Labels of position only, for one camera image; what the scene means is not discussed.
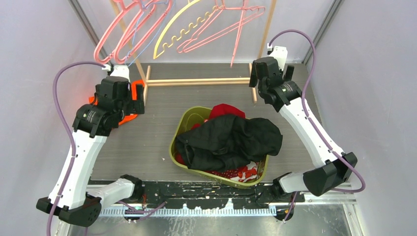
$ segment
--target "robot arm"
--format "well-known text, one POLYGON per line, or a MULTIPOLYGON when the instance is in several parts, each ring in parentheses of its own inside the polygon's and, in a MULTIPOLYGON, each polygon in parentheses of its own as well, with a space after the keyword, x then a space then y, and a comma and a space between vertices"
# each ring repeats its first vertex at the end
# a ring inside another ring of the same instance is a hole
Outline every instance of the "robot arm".
POLYGON ((287 173, 276 178, 272 190, 276 196, 284 198, 295 191, 310 191, 313 195, 320 196, 344 183, 352 172, 333 155, 333 152, 342 156, 353 167, 357 163, 357 158, 352 152, 345 154, 310 112, 309 118, 316 124, 321 135, 332 143, 333 149, 329 150, 306 117, 301 103, 301 90, 291 81, 294 67, 288 66, 286 74, 283 74, 287 57, 286 48, 270 47, 268 54, 270 57, 253 61, 249 86, 255 87, 258 84, 260 97, 266 104, 271 104, 293 127, 306 146, 315 166, 315 169, 304 173, 287 173))
MULTIPOLYGON (((54 212, 69 224, 88 227, 98 217, 102 208, 132 196, 141 198, 142 181, 124 175, 102 188, 86 192, 97 155, 114 128, 118 128, 126 114, 143 114, 143 88, 136 86, 137 97, 133 100, 129 70, 127 66, 115 66, 113 73, 96 85, 97 104, 83 105, 76 113, 72 133, 77 153, 68 181, 54 212)), ((60 185, 72 158, 70 149, 61 175, 48 197, 36 204, 39 210, 50 213, 52 200, 56 198, 60 185)))

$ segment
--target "laundry basket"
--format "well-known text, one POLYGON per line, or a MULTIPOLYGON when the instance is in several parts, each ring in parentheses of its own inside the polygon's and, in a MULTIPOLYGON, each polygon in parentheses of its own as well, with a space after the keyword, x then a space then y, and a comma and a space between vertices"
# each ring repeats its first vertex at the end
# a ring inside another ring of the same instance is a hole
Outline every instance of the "laundry basket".
POLYGON ((262 159, 262 161, 260 161, 259 164, 258 164, 258 179, 253 179, 253 180, 250 180, 250 181, 245 182, 245 183, 242 183, 242 182, 239 182, 239 181, 234 181, 234 180, 224 178, 224 177, 220 177, 220 176, 216 176, 216 175, 212 175, 212 174, 209 174, 209 173, 204 172, 204 171, 191 170, 191 169, 188 169, 187 166, 182 165, 175 160, 175 154, 177 152, 176 149, 175 149, 175 145, 174 145, 175 137, 179 134, 184 133, 185 131, 190 130, 194 124, 197 124, 197 123, 203 124, 204 120, 209 118, 210 113, 211 113, 210 108, 207 108, 207 107, 192 107, 192 108, 188 109, 184 113, 184 115, 182 115, 182 118, 179 121, 177 131, 174 134, 174 137, 172 139, 170 149, 169 149, 171 160, 177 166, 179 166, 180 168, 184 169, 187 172, 190 172, 193 175, 200 175, 200 176, 203 176, 205 178, 215 180, 219 183, 226 184, 226 185, 236 187, 236 188, 248 188, 252 185, 255 185, 255 184, 261 182, 262 179, 264 178, 265 172, 267 170, 268 159, 269 159, 268 155, 266 155, 262 159))

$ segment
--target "wall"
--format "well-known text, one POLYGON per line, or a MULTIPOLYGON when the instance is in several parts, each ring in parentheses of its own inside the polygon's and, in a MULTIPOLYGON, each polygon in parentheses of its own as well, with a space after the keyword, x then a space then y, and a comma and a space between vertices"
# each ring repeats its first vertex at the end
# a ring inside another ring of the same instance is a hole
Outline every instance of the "wall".
POLYGON ((416 230, 415 9, 415 1, 344 1, 317 50, 313 90, 330 135, 358 157, 368 235, 416 230))
MULTIPOLYGON (((49 195, 69 149, 52 81, 61 67, 92 60, 94 45, 67 1, 5 1, 0 22, 1 234, 44 236, 47 214, 36 201, 49 195)), ((69 123, 102 76, 87 65, 61 77, 59 99, 69 123)))
MULTIPOLYGON (((114 11, 109 3, 110 0, 96 1, 80 1, 83 10, 88 16, 91 24, 97 32, 97 35, 101 37, 107 27, 110 25, 112 20, 115 17, 114 11)), ((125 3, 128 4, 132 2, 131 0, 125 0, 125 3)), ((227 6, 241 5, 242 0, 226 0, 227 6)), ((258 55, 260 45, 262 42, 262 36, 264 33, 264 26, 268 18, 270 0, 249 0, 249 4, 252 5, 262 5, 266 6, 265 13, 255 19, 254 21, 243 26, 242 34, 240 37, 238 51, 236 53, 235 62, 250 62, 253 61, 258 55)), ((274 15, 272 19, 272 24, 270 26, 267 40, 269 41, 275 34, 279 33, 282 30, 287 29, 298 29, 308 33, 311 37, 314 37, 327 13, 333 0, 315 0, 315 1, 291 1, 291 0, 278 0, 274 15)), ((187 0, 176 0, 176 5, 173 7, 173 12, 168 17, 168 20, 173 17, 183 6, 185 6, 187 0)), ((191 6, 188 10, 184 12, 170 27, 166 33, 163 42, 170 42, 172 35, 178 35, 180 30, 184 27, 186 28, 190 22, 196 22, 197 17, 201 17, 205 12, 212 9, 214 6, 213 0, 201 0, 198 3, 191 6)), ((155 13, 150 17, 149 22, 153 24, 157 17, 161 15, 166 7, 158 6, 155 13)), ((129 24, 131 19, 133 19, 133 14, 127 14, 125 17, 126 24, 129 24)), ((239 11, 228 11, 227 14, 220 15, 216 19, 216 24, 207 28, 207 31, 210 34, 213 34, 220 29, 223 29, 235 22, 240 18, 239 11)), ((145 24, 145 29, 150 28, 150 24, 145 24)), ((143 35, 145 30, 138 31, 137 35, 143 35)), ((106 41, 105 49, 110 53, 117 45, 122 35, 120 27, 117 27, 114 32, 110 35, 109 39, 106 41)), ((237 32, 231 32, 224 37, 209 43, 202 48, 191 51, 189 53, 179 54, 176 52, 176 47, 183 42, 181 39, 179 42, 176 42, 173 47, 169 48, 164 54, 162 54, 156 60, 153 60, 153 50, 156 43, 156 40, 159 37, 159 33, 156 36, 156 39, 150 44, 150 46, 143 52, 140 59, 143 62, 230 62, 233 54, 234 42, 236 39, 237 32)), ((280 45, 285 45, 288 48, 288 61, 289 62, 301 62, 304 59, 305 54, 309 49, 308 42, 300 38, 294 38, 288 35, 282 36, 279 40, 276 40, 276 43, 280 45)))

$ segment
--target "black cloth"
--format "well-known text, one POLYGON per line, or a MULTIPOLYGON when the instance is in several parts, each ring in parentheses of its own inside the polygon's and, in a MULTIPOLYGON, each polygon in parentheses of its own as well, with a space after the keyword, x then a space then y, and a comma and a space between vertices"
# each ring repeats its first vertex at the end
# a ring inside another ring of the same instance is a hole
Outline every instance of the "black cloth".
POLYGON ((264 118, 243 119, 223 115, 175 138, 175 147, 189 169, 219 171, 259 162, 266 154, 276 156, 282 135, 264 118))

